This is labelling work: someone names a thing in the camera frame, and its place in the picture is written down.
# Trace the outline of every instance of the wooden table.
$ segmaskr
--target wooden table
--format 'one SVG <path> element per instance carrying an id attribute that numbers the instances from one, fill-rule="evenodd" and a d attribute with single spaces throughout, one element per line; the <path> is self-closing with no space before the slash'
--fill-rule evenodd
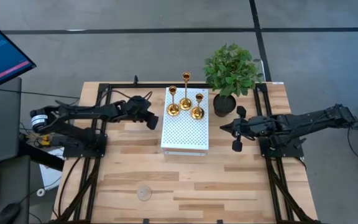
<path id="1" fill-rule="evenodd" d="M 86 82 L 80 105 L 95 104 L 99 82 Z M 284 85 L 267 83 L 273 114 L 290 113 Z M 144 96 L 153 91 L 150 111 L 160 117 L 155 131 L 145 123 L 121 122 L 108 124 L 108 146 L 101 159 L 98 186 L 92 215 L 93 223 L 189 222 L 216 223 L 275 223 L 265 159 L 257 141 L 242 138 L 242 152 L 231 149 L 233 138 L 219 129 L 237 117 L 235 112 L 225 118 L 214 114 L 209 91 L 209 154 L 198 156 L 164 156 L 160 148 L 164 110 L 164 88 L 117 88 L 129 96 Z M 126 100 L 117 93 L 112 102 Z M 237 105 L 247 110 L 247 119 L 256 116 L 253 92 L 236 98 Z M 75 125 L 89 127 L 91 121 L 78 120 Z M 61 183 L 75 159 L 65 162 Z M 62 210 L 78 191 L 81 159 L 71 174 L 63 194 Z M 317 219 L 305 168 L 293 158 L 283 158 L 288 188 L 307 215 Z M 60 184 L 58 195 L 63 184 Z M 141 186 L 152 189 L 149 201 L 137 198 Z M 281 211 L 285 214 L 281 194 Z M 85 195 L 81 218 L 85 217 L 88 196 Z M 57 210 L 58 197 L 55 202 Z"/>

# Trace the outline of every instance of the potted plant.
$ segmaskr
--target potted plant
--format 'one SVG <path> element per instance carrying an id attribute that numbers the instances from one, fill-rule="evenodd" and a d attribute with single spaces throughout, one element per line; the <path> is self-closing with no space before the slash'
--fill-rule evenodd
<path id="1" fill-rule="evenodd" d="M 248 89 L 255 88 L 255 81 L 262 81 L 263 73 L 258 73 L 259 68 L 252 63 L 251 54 L 236 44 L 225 44 L 204 62 L 206 83 L 213 91 L 221 90 L 213 101 L 215 114 L 220 117 L 236 107 L 232 93 L 247 95 Z"/>

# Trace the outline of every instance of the gold candlestick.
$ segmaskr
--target gold candlestick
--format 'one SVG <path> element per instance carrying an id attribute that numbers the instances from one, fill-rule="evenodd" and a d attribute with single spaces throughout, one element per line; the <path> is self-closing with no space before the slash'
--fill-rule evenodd
<path id="1" fill-rule="evenodd" d="M 170 86 L 168 90 L 169 93 L 171 93 L 172 95 L 172 103 L 168 105 L 167 113 L 171 116 L 176 116 L 180 112 L 180 107 L 177 104 L 175 104 L 175 98 L 174 98 L 175 93 L 177 92 L 177 88 L 175 86 Z"/>
<path id="2" fill-rule="evenodd" d="M 204 117 L 204 110 L 200 108 L 200 103 L 204 96 L 201 93 L 196 95 L 197 106 L 191 110 L 191 117 L 194 119 L 201 119 Z"/>
<path id="3" fill-rule="evenodd" d="M 191 108 L 191 100 L 187 98 L 187 82 L 189 81 L 191 75 L 188 72 L 183 74 L 183 80 L 185 81 L 185 97 L 180 100 L 180 108 L 182 110 L 190 110 Z"/>

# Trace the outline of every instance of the black floor stripe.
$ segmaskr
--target black floor stripe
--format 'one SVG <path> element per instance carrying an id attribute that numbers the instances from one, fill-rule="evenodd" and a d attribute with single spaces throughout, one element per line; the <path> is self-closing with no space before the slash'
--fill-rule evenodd
<path id="1" fill-rule="evenodd" d="M 252 18 L 254 20 L 255 34 L 258 43 L 260 59 L 262 59 L 262 61 L 264 62 L 263 66 L 265 71 L 265 81 L 271 82 L 272 76 L 270 75 L 269 63 L 267 61 L 264 38 L 262 37 L 262 33 L 260 29 L 259 17 L 258 17 L 258 12 L 256 10 L 255 0 L 249 0 L 249 4 L 251 6 Z"/>
<path id="2" fill-rule="evenodd" d="M 262 28 L 261 32 L 358 32 L 358 27 Z"/>
<path id="3" fill-rule="evenodd" d="M 255 32 L 254 28 L 160 28 L 160 29 L 85 29 L 85 30 L 3 30 L 4 34 L 169 34 Z"/>

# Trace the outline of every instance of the circular mark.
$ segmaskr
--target circular mark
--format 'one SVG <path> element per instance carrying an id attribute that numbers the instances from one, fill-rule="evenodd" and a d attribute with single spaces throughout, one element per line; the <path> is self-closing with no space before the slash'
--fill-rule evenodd
<path id="1" fill-rule="evenodd" d="M 148 201 L 152 197 L 152 189 L 148 186 L 141 186 L 139 189 L 137 189 L 137 198 L 139 200 L 145 202 Z"/>

